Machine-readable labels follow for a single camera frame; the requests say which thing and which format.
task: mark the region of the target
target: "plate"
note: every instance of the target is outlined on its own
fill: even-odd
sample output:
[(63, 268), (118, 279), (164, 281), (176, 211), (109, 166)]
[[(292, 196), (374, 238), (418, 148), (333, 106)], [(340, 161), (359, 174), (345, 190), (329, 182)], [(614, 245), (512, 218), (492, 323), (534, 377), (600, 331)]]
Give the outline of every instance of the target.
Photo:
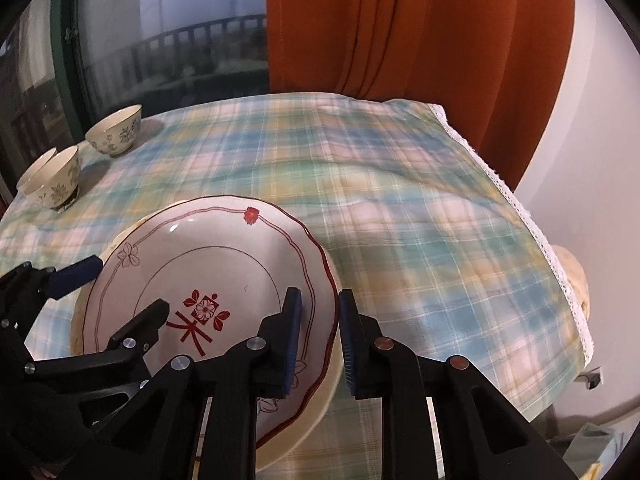
[(171, 311), (145, 356), (152, 374), (176, 354), (222, 355), (280, 311), (289, 286), (299, 288), (294, 387), (287, 399), (258, 401), (257, 467), (283, 456), (318, 423), (342, 370), (336, 274), (301, 222), (260, 200), (203, 197), (137, 222), (102, 259), (100, 276), (76, 304), (72, 351), (103, 350), (115, 330), (163, 298)]

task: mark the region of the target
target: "bowl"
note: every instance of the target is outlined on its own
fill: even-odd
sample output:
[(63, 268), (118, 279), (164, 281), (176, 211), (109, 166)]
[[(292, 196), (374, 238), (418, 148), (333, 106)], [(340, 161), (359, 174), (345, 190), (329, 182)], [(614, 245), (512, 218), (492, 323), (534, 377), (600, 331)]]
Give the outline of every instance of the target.
[(24, 187), (31, 180), (33, 175), (35, 175), (38, 172), (38, 170), (42, 166), (44, 166), (49, 161), (49, 159), (52, 156), (54, 156), (57, 152), (58, 152), (58, 150), (56, 148), (51, 148), (49, 151), (44, 152), (42, 155), (40, 155), (36, 159), (36, 161), (27, 168), (27, 171), (25, 171), (22, 174), (22, 176), (20, 177), (20, 180), (18, 180), (18, 184), (15, 185), (17, 190), (18, 191), (23, 191)]
[(141, 118), (142, 105), (128, 106), (95, 123), (84, 138), (100, 153), (119, 155), (136, 140)]
[(78, 198), (79, 175), (78, 147), (71, 146), (45, 162), (22, 192), (30, 202), (60, 211)]

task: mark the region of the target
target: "glass window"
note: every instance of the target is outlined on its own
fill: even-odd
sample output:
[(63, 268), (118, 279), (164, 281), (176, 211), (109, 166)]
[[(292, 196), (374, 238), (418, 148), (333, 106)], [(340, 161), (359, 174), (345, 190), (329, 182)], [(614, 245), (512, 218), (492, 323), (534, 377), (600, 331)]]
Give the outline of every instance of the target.
[(266, 0), (78, 0), (94, 120), (269, 91)]
[(12, 193), (36, 158), (73, 143), (54, 78), (50, 3), (32, 0), (0, 46), (0, 170)]

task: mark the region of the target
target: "tablecloth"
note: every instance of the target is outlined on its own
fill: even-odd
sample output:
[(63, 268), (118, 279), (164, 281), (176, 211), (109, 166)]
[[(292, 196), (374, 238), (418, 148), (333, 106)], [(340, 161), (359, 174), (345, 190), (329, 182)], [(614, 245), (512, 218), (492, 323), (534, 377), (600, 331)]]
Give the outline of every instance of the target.
[[(0, 222), (0, 272), (65, 266), (167, 204), (231, 193), (273, 202), (331, 254), (358, 307), (417, 354), (463, 354), (528, 418), (591, 358), (584, 316), (553, 251), (442, 108), (334, 94), (239, 98), (143, 121), (132, 150), (86, 142), (78, 201), (22, 196)], [(76, 295), (49, 301), (27, 343), (68, 355)], [(260, 478), (378, 478), (380, 402), (344, 380), (308, 438)]]

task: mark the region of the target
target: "ceramic bowl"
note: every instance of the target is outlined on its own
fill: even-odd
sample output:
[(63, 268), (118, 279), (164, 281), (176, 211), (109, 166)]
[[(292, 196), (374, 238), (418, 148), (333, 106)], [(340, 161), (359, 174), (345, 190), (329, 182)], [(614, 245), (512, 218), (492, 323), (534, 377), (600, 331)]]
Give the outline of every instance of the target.
[(142, 105), (128, 106), (95, 123), (84, 138), (105, 155), (119, 155), (136, 140), (141, 118)]
[(28, 181), (31, 180), (33, 175), (35, 175), (38, 170), (42, 166), (44, 166), (49, 161), (49, 159), (57, 152), (58, 150), (56, 148), (51, 148), (48, 152), (44, 152), (42, 155), (40, 155), (37, 160), (27, 168), (27, 171), (22, 174), (20, 180), (18, 180), (18, 184), (16, 184), (15, 186), (17, 190), (23, 191), (24, 187), (27, 185)]
[(79, 175), (78, 147), (71, 146), (43, 164), (23, 192), (30, 202), (54, 211), (63, 210), (78, 197)]
[(319, 422), (342, 370), (339, 283), (331, 259), (301, 222), (261, 200), (202, 197), (138, 222), (101, 258), (104, 269), (76, 303), (72, 352), (103, 350), (115, 330), (163, 298), (170, 315), (145, 355), (152, 374), (177, 354), (222, 355), (280, 311), (287, 287), (299, 288), (294, 384), (286, 399), (258, 402), (257, 468), (289, 452)]

